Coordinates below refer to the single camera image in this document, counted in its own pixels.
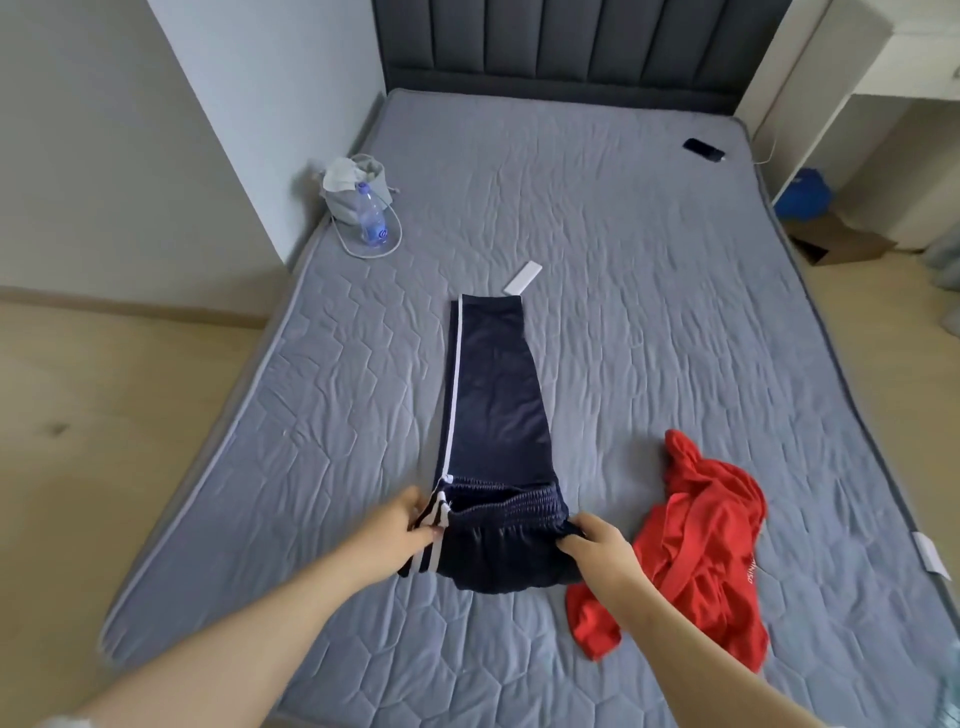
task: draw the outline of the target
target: smartphone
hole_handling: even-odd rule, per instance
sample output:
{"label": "smartphone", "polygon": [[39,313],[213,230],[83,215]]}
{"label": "smartphone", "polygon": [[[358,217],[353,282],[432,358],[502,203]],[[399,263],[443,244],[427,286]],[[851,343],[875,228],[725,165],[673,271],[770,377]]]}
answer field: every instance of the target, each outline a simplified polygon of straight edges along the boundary
{"label": "smartphone", "polygon": [[694,139],[693,137],[690,137],[684,142],[684,149],[688,149],[693,152],[693,154],[700,155],[710,161],[723,161],[723,158],[726,156],[723,150],[711,147],[705,141],[700,141],[700,139]]}

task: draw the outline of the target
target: white stripe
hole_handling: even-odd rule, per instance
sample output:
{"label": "white stripe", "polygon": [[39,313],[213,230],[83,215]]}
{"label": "white stripe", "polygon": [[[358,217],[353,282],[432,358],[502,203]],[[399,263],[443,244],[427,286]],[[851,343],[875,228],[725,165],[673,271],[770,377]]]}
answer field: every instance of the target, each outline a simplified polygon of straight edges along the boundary
{"label": "white stripe", "polygon": [[450,424],[446,429],[446,454],[440,477],[446,478],[450,470],[450,452],[453,450],[453,426],[457,422],[457,392],[460,388],[460,341],[464,337],[464,297],[457,300],[457,349],[453,358],[453,386],[450,388]]}
{"label": "white stripe", "polygon": [[430,566],[427,567],[430,571],[436,571],[437,567],[440,565],[440,546],[444,543],[444,535],[441,534],[440,538],[433,542],[433,549],[430,552]]}
{"label": "white stripe", "polygon": [[410,576],[413,576],[415,573],[420,573],[420,564],[423,561],[423,551],[418,551],[414,554],[414,560],[410,564]]}
{"label": "white stripe", "polygon": [[[435,497],[431,496],[431,497],[430,497],[430,500],[433,501],[433,505],[430,506],[430,509],[429,509],[429,510],[427,510],[427,511],[425,511],[424,513],[421,513],[421,514],[420,514],[420,516],[419,516],[419,517],[417,518],[417,520],[415,521],[415,523],[417,524],[417,526],[433,525],[433,521],[435,521],[435,520],[437,519],[437,509],[438,509],[438,508],[441,508],[441,503],[442,503],[443,505],[446,505],[446,496],[444,495],[444,492],[443,492],[443,491],[437,491],[436,496],[435,496]],[[424,551],[426,551],[426,548],[423,549],[423,550],[421,550],[421,551],[418,551],[417,553],[414,554],[413,562],[412,562],[411,565],[410,565],[410,573],[411,573],[411,574],[420,573],[420,569],[421,569],[422,566],[423,566],[423,552],[424,552]]]}

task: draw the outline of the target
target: dark gray headboard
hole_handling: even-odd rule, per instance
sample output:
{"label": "dark gray headboard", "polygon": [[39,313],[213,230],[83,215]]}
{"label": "dark gray headboard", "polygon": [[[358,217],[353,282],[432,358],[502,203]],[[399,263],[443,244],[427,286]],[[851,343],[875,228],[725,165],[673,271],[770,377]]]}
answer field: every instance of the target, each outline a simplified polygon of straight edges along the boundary
{"label": "dark gray headboard", "polygon": [[388,90],[733,113],[790,0],[373,0]]}

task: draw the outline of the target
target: drawstring bag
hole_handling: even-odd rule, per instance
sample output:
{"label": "drawstring bag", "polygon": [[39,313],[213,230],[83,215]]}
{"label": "drawstring bag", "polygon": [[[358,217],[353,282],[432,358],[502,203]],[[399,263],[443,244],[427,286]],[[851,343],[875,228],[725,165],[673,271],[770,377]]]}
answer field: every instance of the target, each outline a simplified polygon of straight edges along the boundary
{"label": "drawstring bag", "polygon": [[[360,195],[356,191],[356,186],[360,182],[366,182],[370,186],[373,196],[383,205],[384,211],[389,209],[396,219],[398,235],[393,245],[388,242],[382,247],[375,248],[365,243],[354,242],[352,239],[348,244],[341,235],[337,221],[353,227],[358,227],[360,224],[357,219]],[[389,255],[400,246],[400,241],[403,240],[403,226],[394,210],[394,198],[390,187],[387,186],[387,175],[383,164],[370,155],[338,157],[330,162],[322,173],[320,183],[320,194],[326,200],[326,206],[333,217],[333,227],[347,255],[369,260]]]}

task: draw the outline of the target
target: mattress edge piping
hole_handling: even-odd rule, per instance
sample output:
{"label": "mattress edge piping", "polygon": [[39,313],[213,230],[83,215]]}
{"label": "mattress edge piping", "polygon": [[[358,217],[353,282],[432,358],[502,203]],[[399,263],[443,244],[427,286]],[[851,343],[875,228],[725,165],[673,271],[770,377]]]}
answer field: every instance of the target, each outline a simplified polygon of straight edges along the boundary
{"label": "mattress edge piping", "polygon": [[[742,119],[732,116],[733,119],[740,127],[741,131],[744,133],[744,136],[747,139],[748,147],[750,145],[750,132],[747,128],[747,125],[743,122]],[[760,174],[760,168],[754,163],[754,175],[756,177],[756,186],[760,193],[760,199],[763,202],[763,207],[766,210],[767,217],[774,227],[774,231],[777,233],[777,237],[780,240],[780,244],[783,246],[783,251],[786,253],[787,258],[790,260],[790,265],[793,267],[793,272],[796,274],[797,278],[800,281],[800,285],[804,290],[804,295],[806,296],[806,302],[810,306],[810,310],[813,312],[813,317],[817,321],[817,326],[820,329],[821,335],[824,337],[824,341],[827,343],[827,351],[830,356],[830,361],[833,363],[834,368],[837,371],[837,374],[840,376],[840,384],[843,388],[844,397],[847,400],[847,404],[850,406],[853,416],[856,418],[857,423],[860,425],[860,429],[863,431],[864,436],[867,439],[867,443],[870,446],[870,450],[873,452],[874,457],[876,458],[877,463],[880,466],[880,470],[883,472],[884,477],[887,479],[887,487],[890,489],[890,493],[894,498],[894,502],[897,505],[900,514],[903,516],[905,525],[911,531],[920,531],[920,525],[917,521],[916,516],[913,513],[913,509],[910,506],[910,503],[907,499],[907,494],[903,489],[903,486],[900,484],[900,479],[896,476],[893,467],[887,461],[887,458],[883,454],[883,449],[880,447],[880,443],[877,441],[876,436],[873,433],[872,428],[867,422],[867,416],[864,414],[864,409],[860,405],[856,394],[851,387],[849,378],[847,377],[847,371],[844,368],[843,362],[840,359],[840,355],[837,353],[836,347],[833,344],[833,338],[830,336],[829,329],[827,324],[824,321],[823,316],[820,313],[820,309],[817,307],[816,302],[813,300],[813,297],[810,295],[810,289],[806,284],[806,279],[804,274],[800,270],[800,265],[797,262],[796,254],[794,253],[791,245],[789,235],[786,234],[786,231],[783,229],[783,226],[780,224],[780,220],[777,217],[777,214],[774,212],[773,205],[770,202],[770,195],[767,192],[766,184],[763,181],[763,176]],[[920,554],[917,554],[918,564],[920,563]],[[953,624],[953,629],[960,633],[960,610],[957,608],[957,603],[953,598],[953,594],[950,593],[949,587],[945,581],[938,577],[936,574],[929,573],[929,578],[933,581],[933,586],[937,590],[937,594],[940,596],[941,601],[944,604],[944,607],[947,609],[947,614],[950,618],[950,621]]]}
{"label": "mattress edge piping", "polygon": [[[376,140],[376,137],[380,132],[380,127],[382,126],[383,118],[386,115],[387,108],[397,90],[402,89],[392,89],[386,94],[386,98],[384,99],[384,102],[376,115],[376,119],[373,121],[373,124],[371,125],[371,128],[363,142],[359,145],[360,151],[366,151]],[[267,367],[270,356],[274,353],[277,342],[287,327],[287,323],[289,322],[290,316],[293,313],[298,294],[302,289],[303,281],[306,278],[307,266],[310,260],[313,259],[314,253],[320,247],[323,233],[329,227],[330,220],[330,213],[325,212],[321,217],[320,222],[317,224],[317,227],[311,233],[310,239],[308,240],[306,246],[304,246],[304,250],[300,253],[297,263],[294,266],[294,275],[291,277],[292,279],[287,288],[286,301],[282,302],[282,304],[278,305],[274,310],[267,327],[264,329],[264,332],[257,343],[256,349],[244,364],[244,370],[241,371],[240,376],[231,387],[230,393],[224,402],[224,406],[221,409],[220,414],[210,427],[209,432],[197,451],[197,455],[187,468],[186,473],[180,480],[180,484],[178,485],[177,489],[170,496],[169,500],[167,501],[167,505],[164,506],[164,510],[166,510],[166,508],[169,507],[170,502],[181,495],[183,491],[188,491],[183,503],[177,509],[176,513],[171,516],[171,520],[162,527],[162,530],[157,535],[156,530],[160,527],[160,523],[164,517],[163,512],[161,512],[154,527],[147,535],[143,546],[140,547],[133,559],[132,568],[135,568],[133,573],[128,574],[128,576],[124,578],[124,581],[117,590],[116,596],[113,598],[110,606],[107,609],[107,614],[104,617],[104,623],[97,634],[97,652],[104,662],[106,662],[110,667],[117,668],[118,666],[112,659],[112,649],[107,648],[108,631],[113,626],[118,613],[123,608],[127,599],[130,597],[133,590],[136,589],[140,580],[143,578],[143,575],[153,563],[156,554],[170,540],[171,535],[182,521],[184,514],[190,509],[190,506],[196,500],[197,495],[200,493],[200,490],[206,483],[213,466],[219,461],[221,455],[223,454],[230,437],[233,435],[237,424],[240,422],[240,418],[250,405],[253,393],[256,389],[256,384],[263,377],[263,373]]]}

